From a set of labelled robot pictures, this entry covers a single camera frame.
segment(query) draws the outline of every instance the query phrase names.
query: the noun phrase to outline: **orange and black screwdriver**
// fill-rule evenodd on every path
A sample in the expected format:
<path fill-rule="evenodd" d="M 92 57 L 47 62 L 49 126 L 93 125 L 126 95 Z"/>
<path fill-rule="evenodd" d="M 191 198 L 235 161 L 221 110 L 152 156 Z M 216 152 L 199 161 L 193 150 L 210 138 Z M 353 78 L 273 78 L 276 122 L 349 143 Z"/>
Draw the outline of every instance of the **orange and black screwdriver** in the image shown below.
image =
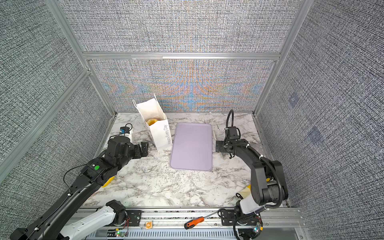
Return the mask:
<path fill-rule="evenodd" d="M 199 217 L 199 218 L 196 218 L 196 219 L 192 219 L 191 221 L 189 222 L 186 222 L 184 224 L 184 228 L 185 229 L 190 229 L 190 228 L 193 228 L 194 226 L 196 226 L 197 224 L 201 223 L 201 222 L 204 222 L 204 218 L 207 218 L 207 217 L 210 217 L 214 214 L 218 213 L 218 211 L 212 213 L 212 214 L 209 214 L 208 216 L 205 216 L 205 217 Z"/>

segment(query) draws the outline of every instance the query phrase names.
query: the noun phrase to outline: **purple tray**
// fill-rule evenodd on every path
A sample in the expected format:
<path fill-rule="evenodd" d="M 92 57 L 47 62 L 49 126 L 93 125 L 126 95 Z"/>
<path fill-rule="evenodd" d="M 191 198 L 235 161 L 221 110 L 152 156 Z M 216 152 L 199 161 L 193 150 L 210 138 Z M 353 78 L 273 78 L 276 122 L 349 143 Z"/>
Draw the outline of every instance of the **purple tray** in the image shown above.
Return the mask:
<path fill-rule="evenodd" d="M 179 122 L 170 156 L 173 169 L 210 171 L 212 169 L 212 126 Z"/>

